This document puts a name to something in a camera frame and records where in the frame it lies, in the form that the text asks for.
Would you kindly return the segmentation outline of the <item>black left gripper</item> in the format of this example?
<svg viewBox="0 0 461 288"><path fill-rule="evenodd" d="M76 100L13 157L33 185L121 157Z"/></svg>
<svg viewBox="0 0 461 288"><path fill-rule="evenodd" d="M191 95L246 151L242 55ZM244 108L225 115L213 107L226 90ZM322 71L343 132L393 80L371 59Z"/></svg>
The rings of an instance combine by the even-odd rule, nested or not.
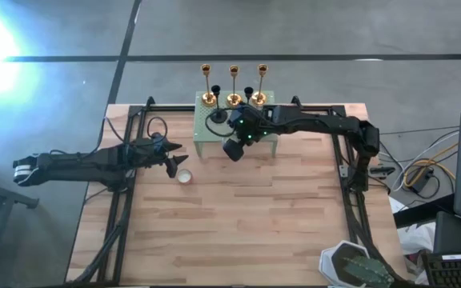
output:
<svg viewBox="0 0 461 288"><path fill-rule="evenodd" d="M181 144L170 142L166 135L155 132L150 138L138 138L131 141L126 148L126 161L134 168L162 166L165 162L169 178L174 178L178 172L178 165L187 160L189 156L172 156L166 159L166 151L174 151L181 147Z"/></svg>

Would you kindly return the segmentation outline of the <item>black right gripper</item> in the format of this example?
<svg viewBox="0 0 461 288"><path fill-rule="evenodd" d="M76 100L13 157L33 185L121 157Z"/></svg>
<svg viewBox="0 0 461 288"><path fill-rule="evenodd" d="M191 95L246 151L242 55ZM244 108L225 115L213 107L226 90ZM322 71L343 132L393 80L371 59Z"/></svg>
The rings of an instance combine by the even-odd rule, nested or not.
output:
<svg viewBox="0 0 461 288"><path fill-rule="evenodd" d="M223 143L223 151L233 162L244 155L246 143L258 142L273 134L261 111L248 104L238 105L230 114L232 135Z"/></svg>

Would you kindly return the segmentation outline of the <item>gold candlestick holder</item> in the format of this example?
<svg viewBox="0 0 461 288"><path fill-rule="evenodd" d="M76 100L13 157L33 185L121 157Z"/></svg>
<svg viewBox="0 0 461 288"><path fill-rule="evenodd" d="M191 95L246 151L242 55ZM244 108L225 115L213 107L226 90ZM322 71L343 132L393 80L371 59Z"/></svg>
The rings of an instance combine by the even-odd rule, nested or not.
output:
<svg viewBox="0 0 461 288"><path fill-rule="evenodd" d="M239 67L236 65L229 67L230 76L232 78L232 90L231 93L227 96L227 104L231 107L237 106L241 101L242 98L239 94L236 93L236 78L239 74Z"/></svg>
<svg viewBox="0 0 461 288"><path fill-rule="evenodd" d="M256 106L263 106L267 102L267 96L262 92L263 88L263 79L268 71L267 64L259 64L258 65L258 73L259 73L259 88L256 92L252 94L252 102Z"/></svg>
<svg viewBox="0 0 461 288"><path fill-rule="evenodd" d="M202 95L202 103L205 106L214 106L216 104L216 98L210 90L210 82L209 82L211 66L209 64L202 64L200 69L206 81L206 92Z"/></svg>

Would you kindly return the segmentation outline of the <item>green perforated metal shelf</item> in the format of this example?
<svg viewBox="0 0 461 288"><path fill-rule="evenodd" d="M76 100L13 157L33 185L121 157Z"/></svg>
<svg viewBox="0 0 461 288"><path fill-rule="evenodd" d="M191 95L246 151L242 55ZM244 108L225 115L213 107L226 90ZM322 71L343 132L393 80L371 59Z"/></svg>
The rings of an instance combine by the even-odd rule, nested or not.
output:
<svg viewBox="0 0 461 288"><path fill-rule="evenodd" d="M227 119L224 123L217 124L211 121L210 115L216 108L214 106L205 106L202 103L202 95L205 92L197 91L195 95L195 109L194 109L194 147L197 155L203 158L203 147L205 144L212 142L224 143L226 138L220 137L220 134L229 134L232 130L226 124L226 121L231 116L230 108L227 104L227 96L231 93L231 90L222 90L219 95L219 105L221 108L226 109ZM246 102L247 99L243 92L236 92L242 98L242 101Z"/></svg>

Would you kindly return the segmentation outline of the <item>white hexagonal plant pot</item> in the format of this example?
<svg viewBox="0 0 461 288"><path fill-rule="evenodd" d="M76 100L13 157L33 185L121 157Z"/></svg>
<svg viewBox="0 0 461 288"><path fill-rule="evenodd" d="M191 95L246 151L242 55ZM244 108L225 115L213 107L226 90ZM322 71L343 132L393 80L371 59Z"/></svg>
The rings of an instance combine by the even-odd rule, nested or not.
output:
<svg viewBox="0 0 461 288"><path fill-rule="evenodd" d="M332 286L365 288L366 284L362 280L344 270L344 267L347 265L347 258L352 259L357 256L369 258L367 249L353 242L342 240L336 246L321 252L319 272Z"/></svg>

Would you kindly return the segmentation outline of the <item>green cactus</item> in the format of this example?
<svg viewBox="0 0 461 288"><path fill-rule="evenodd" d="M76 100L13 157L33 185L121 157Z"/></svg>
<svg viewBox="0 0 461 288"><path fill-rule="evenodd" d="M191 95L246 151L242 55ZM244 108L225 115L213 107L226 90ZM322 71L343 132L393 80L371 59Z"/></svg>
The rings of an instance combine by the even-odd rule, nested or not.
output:
<svg viewBox="0 0 461 288"><path fill-rule="evenodd" d="M364 256L343 260L346 263L343 269L370 288L390 288L395 282L395 278L379 260Z"/></svg>

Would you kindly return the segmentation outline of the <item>black power adapter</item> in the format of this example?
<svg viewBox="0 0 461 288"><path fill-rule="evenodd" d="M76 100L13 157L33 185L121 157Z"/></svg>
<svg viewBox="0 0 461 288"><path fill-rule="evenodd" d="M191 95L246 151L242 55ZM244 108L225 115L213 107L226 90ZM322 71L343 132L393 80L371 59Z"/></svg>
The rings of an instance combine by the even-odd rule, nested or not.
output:
<svg viewBox="0 0 461 288"><path fill-rule="evenodd" d="M421 167L417 169L410 179L411 186L408 187L408 190L419 194L433 176L434 170L431 167Z"/></svg>

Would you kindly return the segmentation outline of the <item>black desk edge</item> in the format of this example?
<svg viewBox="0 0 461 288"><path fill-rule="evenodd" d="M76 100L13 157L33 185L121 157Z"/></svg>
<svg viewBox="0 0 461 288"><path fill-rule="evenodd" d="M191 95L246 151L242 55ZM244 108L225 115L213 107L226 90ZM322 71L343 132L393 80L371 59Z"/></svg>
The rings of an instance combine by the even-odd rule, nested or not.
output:
<svg viewBox="0 0 461 288"><path fill-rule="evenodd" d="M414 200L417 206L404 206L400 211L393 213L397 228L403 228L418 223L429 222L436 219L438 212L454 213L455 196L449 194L432 201Z"/></svg>

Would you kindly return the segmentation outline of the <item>white plastic bag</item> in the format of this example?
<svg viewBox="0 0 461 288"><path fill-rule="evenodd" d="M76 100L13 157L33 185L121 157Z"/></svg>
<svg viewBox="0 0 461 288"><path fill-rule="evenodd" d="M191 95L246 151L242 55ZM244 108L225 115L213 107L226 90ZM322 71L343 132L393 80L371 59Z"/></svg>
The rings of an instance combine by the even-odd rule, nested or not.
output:
<svg viewBox="0 0 461 288"><path fill-rule="evenodd" d="M434 250L435 222L398 228L397 233L404 255Z"/></svg>

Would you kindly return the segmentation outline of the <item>black monitor back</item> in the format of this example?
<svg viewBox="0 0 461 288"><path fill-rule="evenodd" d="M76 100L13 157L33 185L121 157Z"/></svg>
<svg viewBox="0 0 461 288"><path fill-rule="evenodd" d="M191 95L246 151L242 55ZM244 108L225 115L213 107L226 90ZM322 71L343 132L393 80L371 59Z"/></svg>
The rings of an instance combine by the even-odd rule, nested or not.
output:
<svg viewBox="0 0 461 288"><path fill-rule="evenodd" d="M438 212L435 220L434 253L461 253L461 218Z"/></svg>

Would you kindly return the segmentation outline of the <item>black keyboard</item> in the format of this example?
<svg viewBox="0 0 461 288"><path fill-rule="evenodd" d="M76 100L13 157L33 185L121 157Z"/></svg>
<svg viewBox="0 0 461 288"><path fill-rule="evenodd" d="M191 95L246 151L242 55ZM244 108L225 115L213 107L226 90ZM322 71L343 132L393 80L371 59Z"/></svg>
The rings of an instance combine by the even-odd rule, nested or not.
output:
<svg viewBox="0 0 461 288"><path fill-rule="evenodd" d="M424 254L422 260L431 286L461 288L461 254Z"/></svg>

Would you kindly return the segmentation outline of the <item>black metal table frame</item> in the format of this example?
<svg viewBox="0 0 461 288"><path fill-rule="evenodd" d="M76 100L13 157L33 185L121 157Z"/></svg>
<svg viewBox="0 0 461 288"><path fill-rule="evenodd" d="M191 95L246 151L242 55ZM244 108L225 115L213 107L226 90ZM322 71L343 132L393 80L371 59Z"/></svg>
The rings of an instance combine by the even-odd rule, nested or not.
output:
<svg viewBox="0 0 461 288"><path fill-rule="evenodd" d="M139 170L123 254L105 279L123 286L319 286L321 252L348 239L333 139L299 132L247 147L231 161L220 142L197 153L186 106L109 106L102 144L166 130L192 174Z"/></svg>

